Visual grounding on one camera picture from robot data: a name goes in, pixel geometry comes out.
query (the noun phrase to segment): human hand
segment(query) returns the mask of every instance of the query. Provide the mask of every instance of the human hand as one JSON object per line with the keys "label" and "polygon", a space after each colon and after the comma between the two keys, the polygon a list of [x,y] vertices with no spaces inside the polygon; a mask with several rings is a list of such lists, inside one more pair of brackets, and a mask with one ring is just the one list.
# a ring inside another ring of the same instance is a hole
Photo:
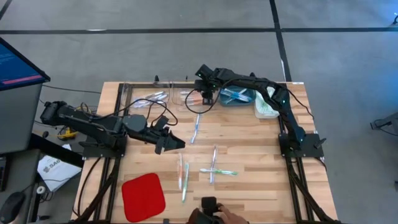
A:
{"label": "human hand", "polygon": [[219,209],[222,211],[220,218],[223,220],[224,224],[248,224],[243,217],[237,214],[231,213],[228,208],[224,205],[220,206]]}

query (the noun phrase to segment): red cloth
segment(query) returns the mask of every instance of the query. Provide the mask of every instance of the red cloth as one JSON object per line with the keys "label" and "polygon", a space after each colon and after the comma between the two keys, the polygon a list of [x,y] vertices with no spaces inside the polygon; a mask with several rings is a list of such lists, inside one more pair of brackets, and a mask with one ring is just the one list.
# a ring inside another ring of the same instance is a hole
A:
{"label": "red cloth", "polygon": [[141,222],[166,207],[157,174],[145,174],[122,185],[124,214],[129,222]]}

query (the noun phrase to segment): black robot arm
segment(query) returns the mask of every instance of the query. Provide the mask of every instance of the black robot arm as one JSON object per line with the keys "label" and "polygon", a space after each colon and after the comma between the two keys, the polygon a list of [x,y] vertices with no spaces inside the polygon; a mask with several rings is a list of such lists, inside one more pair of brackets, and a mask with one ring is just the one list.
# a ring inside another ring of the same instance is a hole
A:
{"label": "black robot arm", "polygon": [[[206,65],[202,65],[196,72],[201,80],[195,80],[195,90],[200,91],[203,97],[203,104],[211,105],[213,103],[213,93],[218,88],[225,88],[230,85],[241,86],[248,89],[257,90],[272,109],[279,112],[288,130],[289,146],[292,150],[300,150],[301,144],[305,138],[305,131],[300,127],[294,118],[290,107],[289,91],[286,87],[272,82],[266,78],[235,74],[232,70],[226,68],[216,68],[212,71]],[[267,87],[273,87],[275,92],[269,96]]]}
{"label": "black robot arm", "polygon": [[185,147],[183,140],[175,137],[169,131],[169,127],[164,127],[169,120],[165,116],[162,116],[156,125],[147,127],[144,115],[102,117],[78,110],[63,101],[46,102],[44,106],[45,109],[40,116],[44,124],[68,126],[110,149],[117,148],[126,134],[130,138],[155,144],[156,154]]}

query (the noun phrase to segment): gray floor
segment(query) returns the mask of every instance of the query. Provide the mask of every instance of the gray floor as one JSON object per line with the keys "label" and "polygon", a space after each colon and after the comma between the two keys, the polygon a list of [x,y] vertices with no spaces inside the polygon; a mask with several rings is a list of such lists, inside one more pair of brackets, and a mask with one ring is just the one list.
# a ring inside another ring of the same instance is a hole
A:
{"label": "gray floor", "polygon": [[[282,28],[388,27],[398,11],[393,0],[276,2]],[[0,21],[0,30],[178,27],[273,27],[273,21],[267,0],[13,0]],[[106,81],[193,79],[203,63],[284,80],[274,33],[2,37],[59,87],[100,91]],[[305,82],[318,132],[328,138],[328,177],[343,222],[398,220],[398,138],[369,125],[398,112],[397,37],[396,32],[283,34],[292,79]],[[99,96],[44,88],[41,98],[97,105]],[[37,118],[41,111],[39,106]],[[62,187],[40,206],[41,214],[66,222],[77,185],[73,180]]]}

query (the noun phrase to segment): monitor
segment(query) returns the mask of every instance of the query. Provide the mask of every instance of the monitor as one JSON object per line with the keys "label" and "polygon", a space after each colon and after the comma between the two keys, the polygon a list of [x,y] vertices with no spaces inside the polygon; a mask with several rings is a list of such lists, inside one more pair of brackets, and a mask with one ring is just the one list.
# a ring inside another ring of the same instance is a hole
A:
{"label": "monitor", "polygon": [[49,81],[49,76],[0,38],[0,91]]}

